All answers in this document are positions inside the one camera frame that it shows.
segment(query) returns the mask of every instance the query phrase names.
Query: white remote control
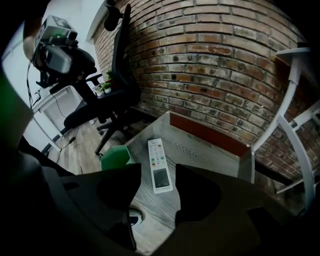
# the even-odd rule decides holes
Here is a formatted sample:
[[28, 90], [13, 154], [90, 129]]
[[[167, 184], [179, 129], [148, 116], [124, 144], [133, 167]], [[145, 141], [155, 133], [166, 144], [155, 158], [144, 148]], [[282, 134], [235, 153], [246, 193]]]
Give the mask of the white remote control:
[[172, 181], [169, 174], [166, 155], [160, 138], [148, 141], [149, 161], [153, 192], [155, 194], [172, 191]]

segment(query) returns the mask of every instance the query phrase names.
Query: white desk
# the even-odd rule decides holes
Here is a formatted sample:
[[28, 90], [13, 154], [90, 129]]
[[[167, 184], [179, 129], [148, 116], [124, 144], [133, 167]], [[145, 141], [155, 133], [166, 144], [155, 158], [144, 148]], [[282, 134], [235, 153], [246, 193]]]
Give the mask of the white desk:
[[[44, 89], [43, 90], [45, 93], [44, 95], [41, 95], [41, 100], [38, 101], [32, 108], [34, 113], [42, 113], [43, 118], [52, 125], [52, 127], [55, 128], [56, 133], [62, 137], [63, 134], [60, 132], [60, 130], [57, 128], [57, 126], [48, 118], [48, 116], [46, 115], [45, 110], [52, 105], [53, 103], [56, 102], [56, 99], [58, 100], [59, 98], [65, 96], [68, 93], [72, 93], [75, 97], [76, 103], [80, 104], [81, 102], [81, 98], [78, 95], [77, 91], [71, 87], [71, 86], [67, 86], [65, 88], [63, 88], [62, 90], [58, 91], [54, 96], [56, 97], [56, 99], [49, 93], [49, 89]], [[58, 147], [55, 142], [50, 138], [50, 136], [47, 134], [47, 132], [41, 127], [41, 125], [39, 124], [39, 122], [36, 119], [36, 116], [33, 116], [33, 120], [35, 121], [35, 123], [39, 126], [39, 128], [41, 129], [41, 131], [43, 131], [43, 133], [45, 134], [45, 136], [47, 137], [48, 143], [51, 144], [52, 147], [54, 147], [57, 151], [61, 151], [61, 148]]]

